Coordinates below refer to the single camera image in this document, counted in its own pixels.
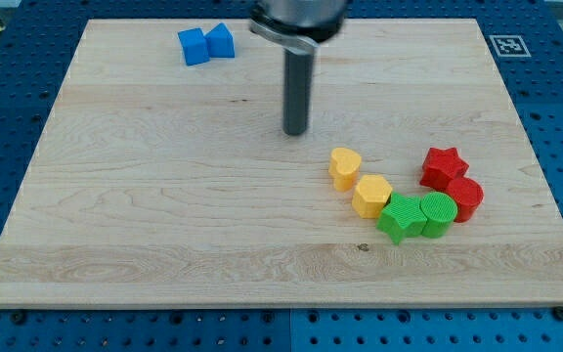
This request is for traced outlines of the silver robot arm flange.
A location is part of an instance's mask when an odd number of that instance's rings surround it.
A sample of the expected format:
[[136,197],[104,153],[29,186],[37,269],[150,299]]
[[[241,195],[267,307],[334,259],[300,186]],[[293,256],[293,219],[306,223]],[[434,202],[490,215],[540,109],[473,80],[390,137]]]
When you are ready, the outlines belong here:
[[347,0],[259,0],[249,30],[295,55],[314,55],[341,29]]

